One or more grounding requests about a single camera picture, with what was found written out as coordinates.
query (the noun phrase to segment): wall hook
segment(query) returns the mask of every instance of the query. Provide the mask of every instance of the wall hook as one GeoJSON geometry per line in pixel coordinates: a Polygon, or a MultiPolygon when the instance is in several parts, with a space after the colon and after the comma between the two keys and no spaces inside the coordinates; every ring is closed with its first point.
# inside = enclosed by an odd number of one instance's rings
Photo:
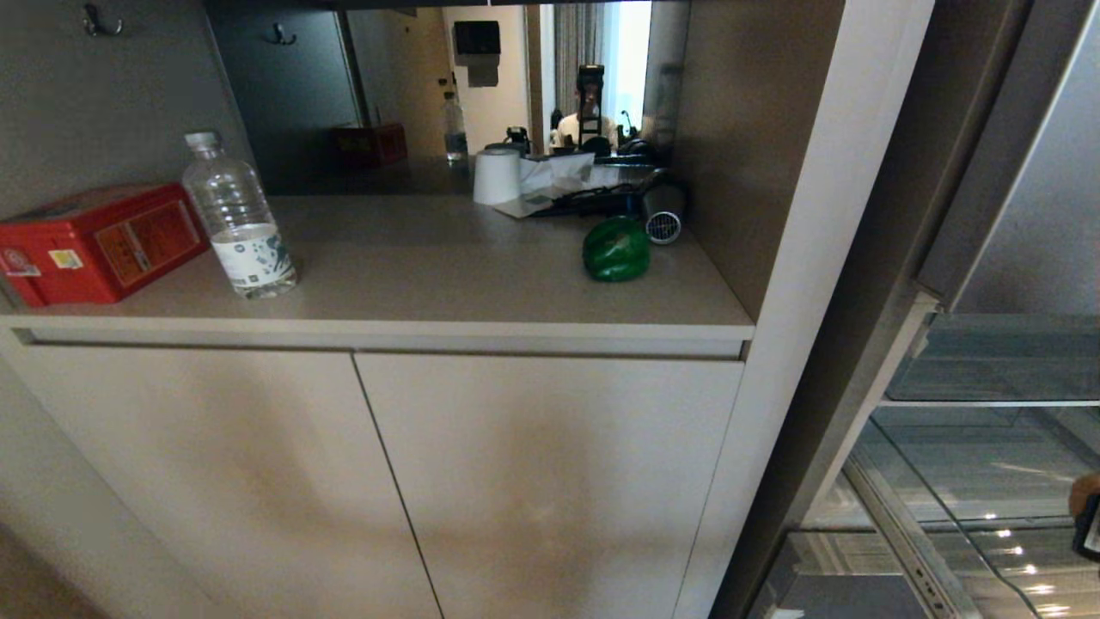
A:
{"type": "Polygon", "coordinates": [[[278,22],[273,23],[272,27],[275,30],[275,41],[268,41],[272,45],[294,45],[294,42],[298,40],[297,34],[292,34],[290,38],[287,38],[286,34],[283,33],[283,24],[278,22]]]}
{"type": "Polygon", "coordinates": [[[99,9],[92,3],[87,3],[84,5],[84,31],[88,33],[88,36],[114,36],[122,33],[122,20],[119,20],[119,26],[114,29],[114,32],[107,30],[99,23],[99,9]]]}

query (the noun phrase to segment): water bottle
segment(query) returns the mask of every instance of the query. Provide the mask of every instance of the water bottle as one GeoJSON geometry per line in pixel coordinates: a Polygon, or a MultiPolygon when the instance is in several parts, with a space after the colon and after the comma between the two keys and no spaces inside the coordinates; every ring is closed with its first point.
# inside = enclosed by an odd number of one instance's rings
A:
{"type": "Polygon", "coordinates": [[[462,161],[466,158],[466,125],[462,121],[462,106],[454,98],[454,92],[443,92],[443,144],[447,146],[447,161],[462,161]]]}
{"type": "Polygon", "coordinates": [[[184,172],[184,188],[233,289],[244,298],[268,298],[293,288],[298,275],[255,170],[226,156],[213,131],[185,139],[198,161],[184,172]]]}

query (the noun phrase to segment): countertop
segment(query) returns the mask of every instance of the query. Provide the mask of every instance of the countertop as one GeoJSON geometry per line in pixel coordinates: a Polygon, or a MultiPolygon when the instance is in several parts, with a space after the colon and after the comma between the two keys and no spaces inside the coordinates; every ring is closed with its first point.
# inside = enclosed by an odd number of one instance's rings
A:
{"type": "Polygon", "coordinates": [[[624,283],[587,276],[598,220],[515,220],[464,196],[271,198],[299,264],[289,292],[245,300],[212,251],[113,305],[16,308],[9,329],[441,338],[751,340],[745,308],[690,231],[624,283]]]}

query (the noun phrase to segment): cabinet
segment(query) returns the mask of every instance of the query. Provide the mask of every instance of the cabinet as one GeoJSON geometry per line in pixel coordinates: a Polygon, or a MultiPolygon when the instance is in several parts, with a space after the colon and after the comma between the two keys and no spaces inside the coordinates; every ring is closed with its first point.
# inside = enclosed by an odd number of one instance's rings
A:
{"type": "Polygon", "coordinates": [[[29,346],[19,367],[138,518],[246,616],[439,616],[348,354],[29,346]]]}
{"type": "Polygon", "coordinates": [[[355,363],[448,619],[672,616],[741,364],[355,363]]]}

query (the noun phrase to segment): green pepper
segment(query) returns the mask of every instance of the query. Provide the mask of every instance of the green pepper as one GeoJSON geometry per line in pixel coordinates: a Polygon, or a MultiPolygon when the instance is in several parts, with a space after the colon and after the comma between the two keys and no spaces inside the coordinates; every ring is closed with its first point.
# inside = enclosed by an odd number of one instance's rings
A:
{"type": "Polygon", "coordinates": [[[584,267],[602,281],[625,281],[649,268],[649,236],[629,217],[612,217],[584,236],[584,267]]]}

